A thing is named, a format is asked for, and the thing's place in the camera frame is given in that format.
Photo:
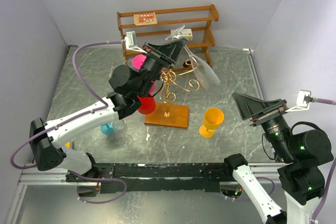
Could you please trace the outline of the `clear wine glass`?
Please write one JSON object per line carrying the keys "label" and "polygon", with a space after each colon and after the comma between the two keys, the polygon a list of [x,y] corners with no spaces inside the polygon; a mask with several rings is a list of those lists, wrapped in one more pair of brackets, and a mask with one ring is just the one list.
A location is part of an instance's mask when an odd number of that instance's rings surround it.
{"label": "clear wine glass", "polygon": [[125,119],[112,122],[113,133],[115,134],[119,145],[123,149],[131,148],[134,140],[131,135],[128,134],[128,127]]}

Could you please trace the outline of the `frosted clear tall glass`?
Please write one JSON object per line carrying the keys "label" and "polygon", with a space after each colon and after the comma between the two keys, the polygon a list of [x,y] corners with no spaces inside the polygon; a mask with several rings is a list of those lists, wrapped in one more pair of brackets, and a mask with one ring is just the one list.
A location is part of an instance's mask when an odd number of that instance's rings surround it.
{"label": "frosted clear tall glass", "polygon": [[[177,40],[182,38],[182,30],[185,28],[185,25],[177,29],[171,30],[170,34],[166,37],[165,40]],[[191,52],[187,45],[184,46],[184,50],[189,56],[193,72],[198,80],[198,82],[203,86],[204,89],[212,86],[220,85],[220,79],[210,67],[210,65],[202,60],[200,57]]]}

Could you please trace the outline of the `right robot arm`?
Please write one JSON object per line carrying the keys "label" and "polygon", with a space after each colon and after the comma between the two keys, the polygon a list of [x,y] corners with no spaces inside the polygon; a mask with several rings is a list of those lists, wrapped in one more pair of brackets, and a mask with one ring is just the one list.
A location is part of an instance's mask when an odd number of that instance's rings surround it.
{"label": "right robot arm", "polygon": [[325,131],[310,122],[295,123],[295,126],[309,126],[311,130],[294,134],[283,116],[289,112],[308,110],[312,102],[334,105],[335,101],[315,99],[306,90],[299,91],[296,106],[291,108],[282,99],[264,101],[240,93],[233,93],[232,96],[241,119],[249,119],[252,126],[260,125],[263,128],[276,158],[284,163],[277,172],[287,210],[271,199],[242,154],[224,159],[223,176],[242,186],[263,223],[317,223],[317,215],[326,201],[331,181],[330,177],[324,178],[318,167],[335,163],[331,142]]}

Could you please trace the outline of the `yellow wine glass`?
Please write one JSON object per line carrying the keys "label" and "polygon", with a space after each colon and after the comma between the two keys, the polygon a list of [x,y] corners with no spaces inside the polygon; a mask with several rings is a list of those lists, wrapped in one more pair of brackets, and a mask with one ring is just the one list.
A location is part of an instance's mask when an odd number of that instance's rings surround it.
{"label": "yellow wine glass", "polygon": [[224,119],[225,115],[219,108],[207,109],[204,113],[203,124],[199,128],[200,135],[204,138],[211,138]]}

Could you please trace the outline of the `pink wine glass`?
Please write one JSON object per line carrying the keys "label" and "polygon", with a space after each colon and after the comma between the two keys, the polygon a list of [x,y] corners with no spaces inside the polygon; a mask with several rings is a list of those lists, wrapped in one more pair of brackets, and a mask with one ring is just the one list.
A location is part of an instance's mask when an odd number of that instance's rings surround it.
{"label": "pink wine glass", "polygon": [[[146,59],[145,55],[139,54],[132,59],[132,65],[134,66],[135,69],[139,70],[141,68],[141,66],[143,65],[145,59]],[[152,81],[152,83],[153,84],[150,88],[149,96],[152,96],[152,93],[155,90],[155,82]]]}

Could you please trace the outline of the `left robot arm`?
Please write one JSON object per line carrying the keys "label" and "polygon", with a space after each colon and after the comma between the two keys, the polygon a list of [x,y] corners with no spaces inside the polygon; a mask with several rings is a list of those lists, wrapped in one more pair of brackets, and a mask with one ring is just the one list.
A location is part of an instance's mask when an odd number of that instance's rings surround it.
{"label": "left robot arm", "polygon": [[81,133],[136,112],[142,105],[140,99],[149,97],[162,70],[175,65],[186,42],[186,39],[178,39],[162,45],[145,43],[142,49],[146,59],[140,70],[135,71],[127,65],[117,66],[109,79],[113,91],[106,97],[61,119],[32,121],[30,147],[38,170],[60,167],[79,174],[87,182],[96,179],[98,168],[93,165],[93,157],[67,148],[65,144]]}

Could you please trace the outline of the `red wine glass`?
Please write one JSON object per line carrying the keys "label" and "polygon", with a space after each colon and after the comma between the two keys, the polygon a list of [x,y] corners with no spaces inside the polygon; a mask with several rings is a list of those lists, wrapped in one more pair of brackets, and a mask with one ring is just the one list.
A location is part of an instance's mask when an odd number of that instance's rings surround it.
{"label": "red wine glass", "polygon": [[156,108],[156,103],[153,97],[138,97],[141,106],[138,108],[138,111],[141,114],[151,114],[155,108]]}

